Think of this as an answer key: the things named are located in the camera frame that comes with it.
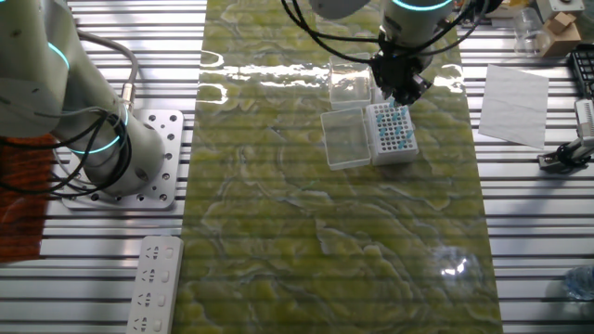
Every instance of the white paper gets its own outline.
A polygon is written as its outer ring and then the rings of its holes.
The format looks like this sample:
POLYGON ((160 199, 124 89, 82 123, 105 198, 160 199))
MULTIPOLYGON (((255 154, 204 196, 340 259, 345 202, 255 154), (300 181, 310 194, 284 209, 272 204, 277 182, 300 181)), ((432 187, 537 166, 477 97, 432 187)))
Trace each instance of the white paper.
POLYGON ((545 148, 549 78, 489 65, 479 134, 545 148))

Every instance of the mounting plate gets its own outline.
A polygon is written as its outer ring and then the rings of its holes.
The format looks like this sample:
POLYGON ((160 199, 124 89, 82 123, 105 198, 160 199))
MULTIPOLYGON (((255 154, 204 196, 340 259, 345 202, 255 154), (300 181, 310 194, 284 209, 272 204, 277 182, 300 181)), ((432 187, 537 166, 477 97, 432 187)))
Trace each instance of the mounting plate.
MULTIPOLYGON (((116 199, 98 191, 75 199, 62 199, 62 203, 67 208, 76 211, 166 211, 174 205, 184 114, 179 110, 141 109, 135 110, 135 116, 139 121, 151 125, 161 136, 165 146, 161 171, 154 180, 134 195, 116 199), (171 134, 174 135, 173 140, 167 137, 171 134)), ((78 163, 78 157, 72 154, 68 170, 73 171, 78 163)), ((81 171, 79 180, 88 181, 84 171, 81 171)), ((76 194, 74 190, 67 187, 64 188, 64 193, 76 194)))

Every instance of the teal light ring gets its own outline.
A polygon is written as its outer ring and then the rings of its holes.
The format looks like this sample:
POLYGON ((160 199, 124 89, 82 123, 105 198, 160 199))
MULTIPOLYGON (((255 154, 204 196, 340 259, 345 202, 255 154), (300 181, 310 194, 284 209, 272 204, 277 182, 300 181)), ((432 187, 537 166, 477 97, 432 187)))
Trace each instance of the teal light ring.
MULTIPOLYGON (((126 107, 126 120, 123 122, 124 126, 128 126, 128 108, 126 107)), ((89 154, 95 154, 95 153, 99 153, 102 152, 108 148, 111 148, 112 146, 114 146, 118 140, 120 140, 119 136, 116 136, 115 139, 113 139, 111 141, 111 143, 107 144, 106 146, 104 146, 103 148, 98 148, 98 149, 94 149, 92 151, 89 151, 89 154)), ((75 149, 71 149, 72 152, 76 153, 76 154, 84 154, 84 151, 77 151, 75 149)))
POLYGON ((400 0, 392 0, 393 3, 399 5, 400 7, 404 8, 404 9, 408 9, 408 10, 413 10, 413 11, 431 11, 431 10, 435 10, 435 9, 439 9, 442 8, 444 6, 446 6, 447 4, 451 3, 452 0, 445 0, 443 3, 441 4, 437 4, 437 5, 433 5, 433 6, 412 6, 409 5, 407 3, 404 3, 400 0))
POLYGON ((68 62, 68 59, 66 58, 66 56, 64 56, 62 51, 60 51, 55 45, 53 45, 49 42, 47 42, 47 44, 49 45, 49 48, 52 49, 52 51, 56 52, 58 54, 58 56, 60 56, 62 58, 62 60, 64 60, 64 62, 66 63, 66 67, 68 68, 68 71, 70 71, 71 64, 68 62))

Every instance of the clear plastic box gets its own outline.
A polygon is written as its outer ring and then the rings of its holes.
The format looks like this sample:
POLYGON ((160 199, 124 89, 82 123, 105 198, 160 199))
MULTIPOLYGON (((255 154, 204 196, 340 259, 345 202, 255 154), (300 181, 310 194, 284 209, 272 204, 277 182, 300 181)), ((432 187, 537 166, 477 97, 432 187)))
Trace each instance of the clear plastic box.
POLYGON ((408 107, 390 103, 321 115, 328 165, 345 168, 411 162, 419 153, 408 107))
MULTIPOLYGON (((349 55, 369 59, 369 53, 349 55)), ((368 64, 330 57, 330 104, 332 109, 364 108, 371 103, 371 71, 368 64)))
POLYGON ((362 109, 321 115, 328 166, 332 171, 368 165, 371 161, 362 109))

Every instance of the plastic lid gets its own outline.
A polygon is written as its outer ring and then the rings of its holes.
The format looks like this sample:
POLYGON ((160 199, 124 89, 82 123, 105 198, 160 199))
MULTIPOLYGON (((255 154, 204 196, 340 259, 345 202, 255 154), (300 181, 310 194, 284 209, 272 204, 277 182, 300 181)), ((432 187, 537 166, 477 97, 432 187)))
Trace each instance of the plastic lid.
POLYGON ((371 162, 362 109, 325 112, 321 116, 328 166, 332 171, 371 162))
MULTIPOLYGON (((349 55, 369 59, 369 53, 349 55)), ((371 103, 371 71, 368 64, 330 57, 329 94, 332 109, 362 108, 371 103)))

